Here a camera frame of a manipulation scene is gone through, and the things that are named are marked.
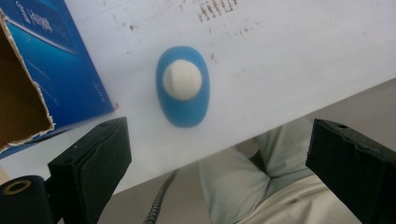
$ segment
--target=blue box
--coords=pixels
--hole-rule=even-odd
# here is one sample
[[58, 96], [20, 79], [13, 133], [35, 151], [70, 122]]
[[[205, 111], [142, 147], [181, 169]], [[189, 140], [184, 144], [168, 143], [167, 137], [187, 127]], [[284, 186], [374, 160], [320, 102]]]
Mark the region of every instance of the blue box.
[[0, 159], [114, 110], [63, 0], [2, 0], [0, 10]]

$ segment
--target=white surface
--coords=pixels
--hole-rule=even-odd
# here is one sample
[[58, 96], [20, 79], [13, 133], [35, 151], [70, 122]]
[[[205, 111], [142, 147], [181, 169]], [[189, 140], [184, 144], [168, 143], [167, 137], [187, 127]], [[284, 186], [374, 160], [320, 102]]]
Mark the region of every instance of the white surface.
[[[112, 101], [126, 116], [133, 162], [116, 192], [396, 77], [396, 2], [67, 0]], [[178, 45], [204, 56], [203, 122], [172, 126], [155, 69]], [[9, 177], [46, 163], [98, 123], [1, 160]]]
[[188, 101], [201, 89], [202, 75], [195, 64], [176, 60], [165, 69], [163, 86], [172, 97]]

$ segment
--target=floor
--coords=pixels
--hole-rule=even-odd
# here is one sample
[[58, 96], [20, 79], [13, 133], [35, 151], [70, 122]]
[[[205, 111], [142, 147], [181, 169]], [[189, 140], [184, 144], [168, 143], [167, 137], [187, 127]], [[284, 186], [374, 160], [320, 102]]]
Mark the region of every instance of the floor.
[[[396, 149], [396, 79], [308, 115], [343, 123]], [[143, 223], [167, 175], [112, 197], [99, 223]], [[169, 188], [157, 223], [211, 223], [201, 191], [196, 163], [180, 169]]]

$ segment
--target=person's leg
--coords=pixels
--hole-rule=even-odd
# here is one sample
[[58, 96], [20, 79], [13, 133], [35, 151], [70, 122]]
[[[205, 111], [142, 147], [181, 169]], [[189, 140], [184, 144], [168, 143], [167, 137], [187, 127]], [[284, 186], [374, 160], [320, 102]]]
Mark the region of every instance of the person's leg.
[[232, 224], [261, 203], [270, 177], [235, 147], [198, 162], [209, 215], [215, 224]]
[[257, 137], [265, 173], [272, 178], [264, 199], [314, 174], [305, 166], [312, 127], [307, 118], [301, 118]]

